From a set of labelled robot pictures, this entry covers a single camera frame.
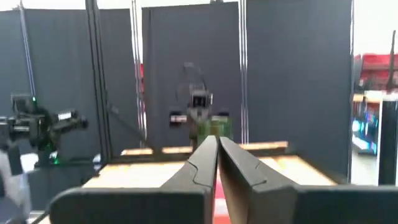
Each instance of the wooden table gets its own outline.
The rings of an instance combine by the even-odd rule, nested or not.
[[[243,149],[275,149],[276,147],[287,147],[287,142],[252,143],[242,145]],[[180,150],[192,150],[190,147],[166,148],[170,152]],[[126,149],[122,154],[131,155],[137,152],[148,152],[148,149]],[[335,185],[331,179],[307,164],[298,156],[274,156],[259,158],[263,163],[285,175],[301,185]],[[99,177],[91,178],[83,187],[109,187],[109,188],[131,188],[131,187],[160,187],[171,176],[173,176],[184,162],[165,162],[147,164],[123,164],[107,165],[100,172]],[[40,224],[50,224],[49,218],[45,218]]]
[[[362,102],[363,98],[366,97],[366,102],[368,103],[380,103],[383,99],[392,98],[394,100],[398,99],[398,93],[386,93],[384,91],[369,91],[363,94],[354,94],[353,102]]]

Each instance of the cable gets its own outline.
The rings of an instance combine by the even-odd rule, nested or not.
[[[188,75],[186,75],[188,73],[187,72],[188,68],[191,68],[193,71],[196,72],[196,75],[198,75],[198,77],[200,78],[204,89],[207,90],[207,84],[206,84],[205,76],[202,74],[200,68],[199,67],[196,68],[196,66],[192,62],[185,62],[184,63],[184,66],[183,66],[183,74],[185,75],[184,78],[188,77]],[[177,89],[175,91],[175,99],[177,100],[177,102],[180,101],[179,95],[180,95],[181,89],[183,87],[185,87],[186,85],[189,85],[189,83],[184,83],[184,84],[181,84],[181,85],[179,85],[177,87]]]
[[[155,146],[147,139],[145,136],[137,130],[135,127],[131,126],[128,122],[124,121],[120,115],[119,115],[119,110],[113,106],[109,100],[108,100],[108,94],[106,94],[106,109],[107,111],[113,115],[114,118],[117,119],[125,128],[129,129],[130,131],[133,132],[133,134],[140,140],[142,141],[147,147],[151,148],[152,151],[157,152]]]
[[[389,76],[387,82],[387,91],[392,90],[396,86],[396,84],[394,83],[395,44],[396,44],[396,30],[392,31],[392,43],[391,43],[391,52],[390,52],[390,66],[389,66]]]

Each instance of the metal pole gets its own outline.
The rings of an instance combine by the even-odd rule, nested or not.
[[[246,40],[246,0],[239,0],[239,48],[241,66],[241,141],[249,142],[249,115],[248,115],[248,65]]]
[[[396,31],[392,31],[392,42],[391,42],[391,52],[390,52],[390,67],[389,67],[389,74],[388,74],[388,82],[387,82],[387,90],[393,90],[396,85],[394,83],[394,62],[395,62],[395,53],[394,48],[396,44]]]
[[[28,37],[28,34],[27,34],[25,10],[24,10],[24,5],[23,5],[22,0],[19,2],[19,13],[20,13],[20,17],[21,17],[22,36],[24,38],[24,48],[25,48],[27,72],[28,72],[28,76],[29,76],[30,94],[32,96],[35,96],[36,95],[36,89],[35,89],[35,82],[34,82],[34,76],[33,76],[32,62],[30,60],[29,37]]]
[[[106,85],[104,78],[99,9],[96,0],[85,0],[90,35],[90,49],[93,66],[93,82],[95,84],[95,98],[99,136],[101,139],[101,162],[113,160],[113,147],[109,129],[109,114],[107,110]]]
[[[132,42],[132,51],[134,54],[134,70],[136,77],[136,93],[137,93],[137,113],[138,113],[138,125],[140,132],[144,133],[146,138],[146,125],[144,121],[144,109],[143,109],[143,100],[142,100],[142,88],[141,88],[141,58],[139,55],[139,40],[138,40],[138,24],[137,24],[137,3],[135,0],[131,1],[130,7],[130,19],[131,19],[131,42]]]
[[[349,94],[349,126],[348,126],[348,166],[347,166],[347,179],[348,182],[351,182],[351,166],[352,166],[352,156],[353,156],[353,142],[351,140],[352,135],[353,135],[353,129],[352,129],[352,124],[354,121],[354,114],[353,114],[353,108],[355,106],[355,102],[353,102],[353,97],[354,97],[354,86],[355,86],[355,77],[356,77],[356,70],[354,69],[354,21],[355,21],[355,0],[352,0],[351,2],[351,89],[350,89],[350,94]]]

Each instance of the gray curtain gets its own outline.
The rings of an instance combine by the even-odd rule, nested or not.
[[[0,116],[10,116],[11,93],[30,93],[19,11],[0,12]],[[22,154],[33,150],[20,141]]]
[[[131,42],[130,11],[101,9],[101,43],[109,106],[109,126],[113,155],[139,147],[134,130],[139,130],[134,56]]]
[[[170,129],[171,109],[185,112],[183,65],[200,67],[214,94],[215,111],[229,109],[235,141],[241,139],[238,4],[150,7],[142,12],[144,85],[149,140],[157,147],[190,144],[186,127]]]
[[[288,140],[348,175],[351,2],[248,1],[251,142]]]
[[[40,105],[77,109],[90,122],[62,137],[63,157],[100,153],[88,19],[84,10],[26,9],[32,69]]]

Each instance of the black panel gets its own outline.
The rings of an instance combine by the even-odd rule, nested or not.
[[[213,223],[217,150],[216,138],[209,136],[159,188],[67,190],[51,203],[51,222]]]
[[[86,12],[27,9],[25,16],[39,104],[54,112],[75,108],[90,123],[87,130],[62,137],[60,154],[100,153]]]
[[[30,93],[19,11],[0,12],[0,116],[11,115],[11,93]],[[32,152],[21,141],[22,154]]]
[[[81,186],[94,175],[94,167],[51,167],[29,172],[33,210],[47,209],[51,199],[71,187]]]
[[[139,147],[131,130],[139,127],[130,11],[102,9],[99,18],[113,155],[119,156],[125,149]]]
[[[231,223],[396,223],[396,187],[301,186],[229,139],[220,170]]]
[[[187,82],[184,63],[193,62],[214,94],[215,111],[229,109],[234,139],[240,141],[238,4],[144,8],[142,29],[148,138],[157,147],[190,144],[186,127],[169,128],[169,113],[187,108],[188,97],[177,103],[176,90]],[[181,94],[188,96],[188,91]]]
[[[351,1],[248,1],[251,142],[348,175]]]
[[[382,102],[379,185],[395,185],[398,150],[398,101]]]

